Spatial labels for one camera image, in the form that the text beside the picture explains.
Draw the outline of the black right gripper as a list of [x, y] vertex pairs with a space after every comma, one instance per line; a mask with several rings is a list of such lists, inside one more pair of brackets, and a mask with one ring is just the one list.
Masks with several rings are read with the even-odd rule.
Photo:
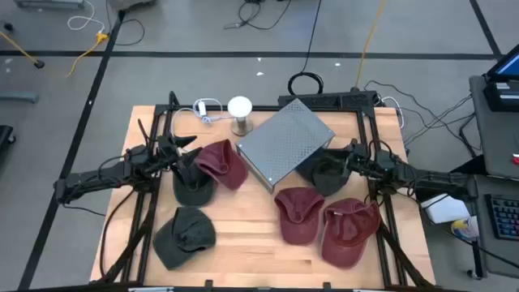
[[344, 148], [333, 149], [332, 154], [336, 157], [347, 157], [351, 154], [351, 161], [345, 163], [345, 172], [357, 172], [365, 177], [381, 176], [364, 144], [348, 144]]

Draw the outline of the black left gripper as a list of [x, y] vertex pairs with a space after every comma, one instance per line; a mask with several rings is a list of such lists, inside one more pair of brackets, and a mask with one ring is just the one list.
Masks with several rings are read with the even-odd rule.
[[[197, 139], [196, 135], [191, 136], [168, 136], [161, 135], [157, 138], [158, 163], [162, 169], [174, 165], [179, 159], [178, 148], [185, 148]], [[195, 159], [202, 151], [202, 148], [195, 148], [185, 152], [180, 156], [181, 170], [196, 170], [198, 168]]]

